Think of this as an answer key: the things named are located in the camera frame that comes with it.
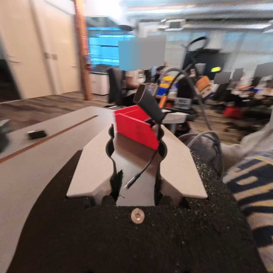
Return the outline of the black office chair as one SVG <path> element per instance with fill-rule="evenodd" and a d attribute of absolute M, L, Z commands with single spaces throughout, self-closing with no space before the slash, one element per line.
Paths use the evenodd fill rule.
<path fill-rule="evenodd" d="M 117 68 L 109 68 L 107 73 L 109 77 L 108 102 L 110 104 L 122 106 L 126 93 L 125 71 Z"/>

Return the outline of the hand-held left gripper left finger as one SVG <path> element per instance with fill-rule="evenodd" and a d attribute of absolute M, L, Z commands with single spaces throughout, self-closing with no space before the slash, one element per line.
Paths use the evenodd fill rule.
<path fill-rule="evenodd" d="M 94 205 L 117 205 L 123 179 L 123 171 L 117 171 L 112 155 L 114 125 L 107 125 L 84 146 L 67 198 L 88 198 Z"/>

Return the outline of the grey navy printed sweatshirt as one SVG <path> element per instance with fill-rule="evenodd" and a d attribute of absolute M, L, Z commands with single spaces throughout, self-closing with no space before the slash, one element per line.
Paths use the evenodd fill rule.
<path fill-rule="evenodd" d="M 251 229 L 259 256 L 273 272 L 273 151 L 241 159 L 223 178 Z"/>

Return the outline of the person's right forearm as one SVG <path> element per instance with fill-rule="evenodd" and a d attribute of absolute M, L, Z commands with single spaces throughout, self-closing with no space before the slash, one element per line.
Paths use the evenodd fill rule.
<path fill-rule="evenodd" d="M 218 174 L 224 174 L 240 163 L 252 159 L 268 159 L 272 162 L 273 128 L 270 123 L 261 130 L 245 136 L 239 144 L 224 144 L 216 140 L 212 133 L 200 133 L 195 128 L 188 134 L 180 136 L 179 140 Z"/>

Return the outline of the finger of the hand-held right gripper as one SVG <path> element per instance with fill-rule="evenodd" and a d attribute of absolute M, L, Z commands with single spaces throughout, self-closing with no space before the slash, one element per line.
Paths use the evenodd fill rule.
<path fill-rule="evenodd" d="M 181 124 L 186 122 L 189 114 L 183 112 L 164 112 L 162 124 Z"/>

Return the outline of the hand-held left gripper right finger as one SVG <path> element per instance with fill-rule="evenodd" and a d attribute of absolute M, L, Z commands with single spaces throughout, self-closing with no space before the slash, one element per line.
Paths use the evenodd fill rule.
<path fill-rule="evenodd" d="M 158 153 L 161 157 L 155 179 L 155 205 L 164 197 L 178 206 L 183 198 L 207 199 L 190 149 L 164 125 L 158 130 Z"/>

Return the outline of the small black box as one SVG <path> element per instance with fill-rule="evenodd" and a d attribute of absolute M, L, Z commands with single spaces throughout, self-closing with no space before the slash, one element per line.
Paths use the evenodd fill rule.
<path fill-rule="evenodd" d="M 41 138 L 45 138 L 47 137 L 47 133 L 45 130 L 33 130 L 33 131 L 28 131 L 26 133 L 27 138 L 29 140 L 37 140 L 37 139 L 41 139 Z"/>

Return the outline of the red plastic bin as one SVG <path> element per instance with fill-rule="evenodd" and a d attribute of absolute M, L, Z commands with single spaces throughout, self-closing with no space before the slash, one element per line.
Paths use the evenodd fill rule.
<path fill-rule="evenodd" d="M 145 122 L 149 116 L 139 106 L 125 107 L 113 113 L 119 134 L 154 150 L 158 148 L 157 136 Z"/>

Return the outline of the dark grey usb-c adapter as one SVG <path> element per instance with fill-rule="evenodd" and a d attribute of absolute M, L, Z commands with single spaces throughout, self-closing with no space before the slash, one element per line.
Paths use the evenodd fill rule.
<path fill-rule="evenodd" d="M 160 109 L 159 104 L 156 102 L 156 99 L 148 90 L 146 90 L 145 84 L 139 85 L 133 101 L 152 119 L 152 121 L 154 121 L 157 124 L 158 126 L 157 140 L 159 141 L 160 140 L 159 131 L 161 130 L 162 121 L 166 115 Z M 158 150 L 159 148 L 156 149 L 156 151 L 154 152 L 146 166 L 138 174 L 136 174 L 132 179 L 128 181 L 128 183 L 124 186 L 124 189 L 128 190 L 138 180 L 142 173 L 151 164 L 156 154 L 158 153 Z"/>

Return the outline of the white double door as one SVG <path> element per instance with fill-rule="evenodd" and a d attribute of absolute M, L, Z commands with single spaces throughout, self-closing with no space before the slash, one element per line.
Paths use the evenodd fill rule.
<path fill-rule="evenodd" d="M 80 91 L 73 1 L 30 0 L 29 4 L 52 94 Z"/>

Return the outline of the white cabinet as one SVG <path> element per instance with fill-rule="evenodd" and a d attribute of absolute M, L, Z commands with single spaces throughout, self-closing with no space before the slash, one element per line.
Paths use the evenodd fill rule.
<path fill-rule="evenodd" d="M 108 73 L 91 72 L 89 78 L 92 94 L 100 96 L 109 94 L 110 86 Z"/>

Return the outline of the wooden column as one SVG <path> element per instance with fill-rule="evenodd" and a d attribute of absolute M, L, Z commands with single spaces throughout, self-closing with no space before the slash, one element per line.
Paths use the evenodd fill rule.
<path fill-rule="evenodd" d="M 91 84 L 90 84 L 90 55 L 88 49 L 88 32 L 86 18 L 84 16 L 84 1 L 73 0 L 75 9 L 76 34 L 78 39 L 79 64 L 81 85 L 86 101 L 92 100 Z"/>

